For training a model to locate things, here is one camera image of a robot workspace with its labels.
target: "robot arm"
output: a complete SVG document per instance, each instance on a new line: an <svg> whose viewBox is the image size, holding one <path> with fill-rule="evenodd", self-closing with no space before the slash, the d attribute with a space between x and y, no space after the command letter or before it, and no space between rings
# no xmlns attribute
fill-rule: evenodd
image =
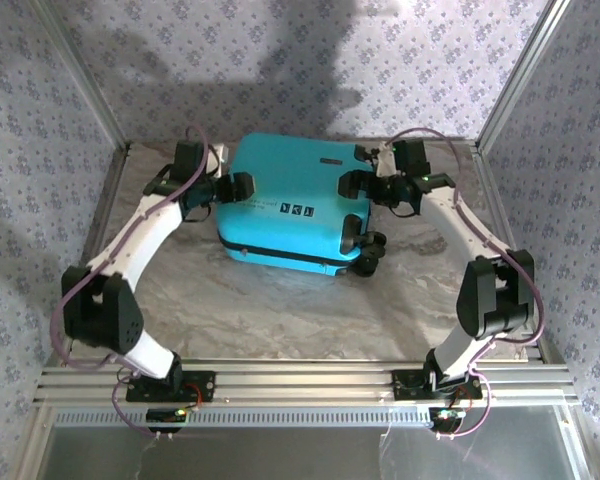
<svg viewBox="0 0 600 480"><path fill-rule="evenodd" d="M178 375L179 358L144 329L142 313L134 296L138 280L160 245L193 208L250 195L248 184L222 177L221 164L226 161L228 152L224 145L216 145L212 147L214 158L207 162L206 175L181 197L147 215L152 207L191 177L202 160L201 149L197 147L180 142L174 164L165 167L147 185L138 208L120 233L86 267L69 267L62 277L63 294L66 294L92 269L107 262L105 268L67 303L64 310L66 334L87 345L108 348L142 375L165 379L168 383Z"/></svg>
<svg viewBox="0 0 600 480"><path fill-rule="evenodd" d="M396 142L390 149L381 149L379 154L385 156L383 163L395 163L396 174L370 179L367 184L370 197L390 207L400 202L410 203L467 265L456 302L459 324L429 352L424 365L427 387L431 391L447 389L466 382L470 362L494 337L507 336L533 316L534 299L529 285L476 231L512 257L530 278L533 278L533 258L525 250L512 252L462 198L458 198L457 205L465 219L460 216L454 203L454 182L446 174L430 174L422 142Z"/></svg>

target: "red wire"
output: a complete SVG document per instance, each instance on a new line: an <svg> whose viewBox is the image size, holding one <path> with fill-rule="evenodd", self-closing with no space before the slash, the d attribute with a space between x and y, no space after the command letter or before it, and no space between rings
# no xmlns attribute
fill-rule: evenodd
<svg viewBox="0 0 600 480"><path fill-rule="evenodd" d="M451 402L451 405L449 405L449 408L453 407L453 405L456 403L457 400L459 400L459 395L458 392L459 391L463 391L464 394L467 396L467 398L469 399L469 408L467 408L467 412L471 411L471 409L473 408L473 397L471 396L471 394L469 393L469 390L467 390L464 386L462 385L458 385L458 389L456 390L456 394L453 396L453 401Z"/></svg>
<svg viewBox="0 0 600 480"><path fill-rule="evenodd" d="M198 388L198 386L195 383L185 383L184 384L185 388L192 388L196 391L196 407L199 407L200 405L202 405L202 392L200 391L200 389Z"/></svg>

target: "black joint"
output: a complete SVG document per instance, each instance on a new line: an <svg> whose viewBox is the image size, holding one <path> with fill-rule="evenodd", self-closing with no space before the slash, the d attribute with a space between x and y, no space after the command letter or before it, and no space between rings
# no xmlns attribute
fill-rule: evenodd
<svg viewBox="0 0 600 480"><path fill-rule="evenodd" d="M526 250L508 252L533 279L533 258ZM496 279L505 282L496 288ZM460 325L471 337L481 340L510 333L533 316L534 299L527 282L500 258L477 258L469 262L456 302Z"/></svg>
<svg viewBox="0 0 600 480"><path fill-rule="evenodd" d="M255 192L253 177L246 172L223 175L215 184L216 199L220 203L248 200Z"/></svg>
<svg viewBox="0 0 600 480"><path fill-rule="evenodd" d="M372 177L375 177L375 174L365 170L351 170L345 173L338 181L338 195L356 200L360 191L368 190Z"/></svg>
<svg viewBox="0 0 600 480"><path fill-rule="evenodd" d="M176 145L169 180L184 185L195 174L204 161L204 145L200 142L180 141Z"/></svg>
<svg viewBox="0 0 600 480"><path fill-rule="evenodd" d="M391 177L376 177L369 181L368 197L376 205L395 208L407 198L407 184L399 175Z"/></svg>
<svg viewBox="0 0 600 480"><path fill-rule="evenodd" d="M459 389L474 400L482 398L480 379L469 375L468 371L461 377L451 379L445 377L436 360L435 349L431 349L427 353L423 376L425 382L424 389L427 392L431 392L434 398L455 396L458 394Z"/></svg>
<svg viewBox="0 0 600 480"><path fill-rule="evenodd" d="M373 160L373 155L372 153L367 152L362 145L356 145L353 148L353 158L360 162L367 162Z"/></svg>
<svg viewBox="0 0 600 480"><path fill-rule="evenodd" d="M134 389L139 388L145 392L151 392L154 396L171 398L180 390L182 379L182 360L177 353L174 353L171 368L169 368L169 373L167 373L166 377L151 378L146 375L140 375L139 378L132 379L129 383L134 386Z"/></svg>
<svg viewBox="0 0 600 480"><path fill-rule="evenodd" d="M90 271L87 267L69 267L62 275L62 294L66 295ZM64 329L69 337L120 355L136 345L143 328L140 307L120 274L97 275L64 307Z"/></svg>
<svg viewBox="0 0 600 480"><path fill-rule="evenodd" d="M456 184L446 173L437 173L435 175L425 175L423 177L405 177L410 186L411 197L409 203L411 208L418 215L420 214L420 203L422 196L431 193L436 188L451 187L455 188Z"/></svg>
<svg viewBox="0 0 600 480"><path fill-rule="evenodd" d="M422 140L400 140L392 144L396 169L408 177L423 177L431 173L431 165L427 161L424 142Z"/></svg>
<svg viewBox="0 0 600 480"><path fill-rule="evenodd" d="M210 205L215 196L215 185L210 177L194 183L181 198L182 217L186 218L191 210Z"/></svg>

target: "enclosure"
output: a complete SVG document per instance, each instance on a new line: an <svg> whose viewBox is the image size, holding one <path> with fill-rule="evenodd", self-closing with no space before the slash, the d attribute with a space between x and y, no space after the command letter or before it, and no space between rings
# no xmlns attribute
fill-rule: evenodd
<svg viewBox="0 0 600 480"><path fill-rule="evenodd" d="M343 421L348 430L216 425L205 448L242 449L247 465L249 446L263 442L279 464L251 465L252 478L294 478L277 468L300 468L334 444L332 461L297 478L409 478L408 468L429 478L463 468L476 478L600 478L600 0L1 2L0 478L91 478L94 458L99 478L163 468L164 445L147 453L153 446L114 417L88 417L111 410L116 369L71 376L51 356L48 328L62 272L120 230L192 122L231 155L254 131L369 146L412 126L441 131L461 152L467 204L535 257L548 321L537 345L487 358L503 408L473 453L471 439L442 447L402 429L389 407L383 421ZM426 152L458 179L444 142L427 137ZM241 412L267 396L268 408L285 398L300 408L316 395L325 409L377 410L390 367L421 364L457 323L464 266L418 217L374 208L372 222L388 245L370 279L234 262L213 214L185 224L138 284L147 330L190 366L217 370ZM74 358L101 354L72 345ZM258 374L278 370L288 376L278 390L257 390ZM285 383L302 372L318 383ZM336 393L325 372L340 376ZM546 458L525 447L530 437L553 445ZM102 438L137 445L115 453ZM519 444L528 470L494 452L501 439ZM83 442L89 461L67 462ZM294 442L307 448L282 455ZM436 447L448 462L436 462ZM346 470L349 451L359 464ZM201 472L236 475L200 455L191 464Z"/></svg>

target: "glass panel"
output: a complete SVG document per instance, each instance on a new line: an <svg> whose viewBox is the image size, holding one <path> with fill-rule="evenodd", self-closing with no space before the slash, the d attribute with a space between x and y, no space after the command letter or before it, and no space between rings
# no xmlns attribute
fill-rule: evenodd
<svg viewBox="0 0 600 480"><path fill-rule="evenodd" d="M574 478L551 407L496 408L453 441L399 428L199 432L156 442L122 427L54 428L39 480Z"/></svg>

